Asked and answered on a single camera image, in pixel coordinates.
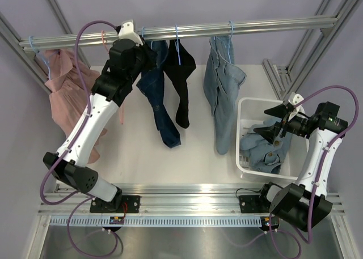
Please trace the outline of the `light blue denim skirt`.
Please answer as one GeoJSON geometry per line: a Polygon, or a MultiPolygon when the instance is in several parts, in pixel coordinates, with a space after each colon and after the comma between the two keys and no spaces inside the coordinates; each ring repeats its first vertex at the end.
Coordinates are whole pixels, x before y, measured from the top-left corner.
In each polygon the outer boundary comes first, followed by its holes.
{"type": "Polygon", "coordinates": [[[269,143],[261,135],[254,132],[254,128],[273,126],[280,120],[276,117],[265,120],[262,124],[252,125],[247,133],[240,139],[240,155],[247,157],[250,168],[253,171],[279,174],[282,164],[290,148],[292,135],[287,134],[283,138],[277,137],[273,144],[269,143]]]}

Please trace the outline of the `pink wire hanger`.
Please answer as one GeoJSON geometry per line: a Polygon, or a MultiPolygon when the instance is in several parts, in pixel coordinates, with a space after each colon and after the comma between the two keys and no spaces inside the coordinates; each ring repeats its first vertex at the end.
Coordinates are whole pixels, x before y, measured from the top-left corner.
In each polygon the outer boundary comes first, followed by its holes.
{"type": "MultiPolygon", "coordinates": [[[[107,45],[107,42],[105,41],[105,31],[102,30],[101,31],[101,39],[102,39],[102,43],[103,43],[103,46],[105,48],[105,50],[107,51],[107,53],[109,53],[109,48],[108,48],[108,45],[107,45]]],[[[119,108],[119,118],[120,118],[120,124],[124,124],[124,105],[122,104],[121,107],[119,108]]]]}

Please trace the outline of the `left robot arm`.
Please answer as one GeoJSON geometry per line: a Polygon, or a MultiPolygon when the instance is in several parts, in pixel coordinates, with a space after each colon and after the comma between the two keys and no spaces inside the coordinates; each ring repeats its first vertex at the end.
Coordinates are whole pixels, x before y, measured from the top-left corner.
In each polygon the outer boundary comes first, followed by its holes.
{"type": "Polygon", "coordinates": [[[121,107],[143,71],[155,67],[156,53],[143,38],[118,39],[109,50],[101,75],[96,79],[88,104],[66,141],[57,152],[47,152],[45,178],[53,176],[80,193],[103,200],[111,213],[123,205],[121,191],[87,167],[88,159],[109,119],[121,107]]]}

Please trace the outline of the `dark blue denim skirt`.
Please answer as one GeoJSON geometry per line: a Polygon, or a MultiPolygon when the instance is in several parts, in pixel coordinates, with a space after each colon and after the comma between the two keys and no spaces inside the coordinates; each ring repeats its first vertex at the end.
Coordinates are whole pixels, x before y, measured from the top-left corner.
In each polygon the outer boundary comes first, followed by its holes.
{"type": "Polygon", "coordinates": [[[171,120],[164,106],[164,72],[163,65],[168,55],[165,41],[151,41],[148,46],[157,54],[156,67],[143,71],[137,87],[150,103],[157,130],[163,143],[168,148],[181,145],[180,133],[171,120]]]}

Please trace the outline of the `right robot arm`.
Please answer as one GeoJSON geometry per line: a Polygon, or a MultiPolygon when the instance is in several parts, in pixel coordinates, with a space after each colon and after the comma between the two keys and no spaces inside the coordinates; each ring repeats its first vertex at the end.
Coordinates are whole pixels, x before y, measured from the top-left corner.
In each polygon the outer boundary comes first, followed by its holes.
{"type": "Polygon", "coordinates": [[[327,177],[334,154],[342,142],[338,134],[348,127],[348,123],[337,116],[339,108],[327,101],[320,103],[312,116],[300,117],[292,115],[291,104],[280,104],[264,111],[279,118],[279,122],[255,129],[268,142],[287,133],[309,141],[297,180],[284,188],[272,182],[264,184],[257,198],[261,210],[270,211],[303,232],[313,228],[332,209],[332,203],[326,199],[327,177]]]}

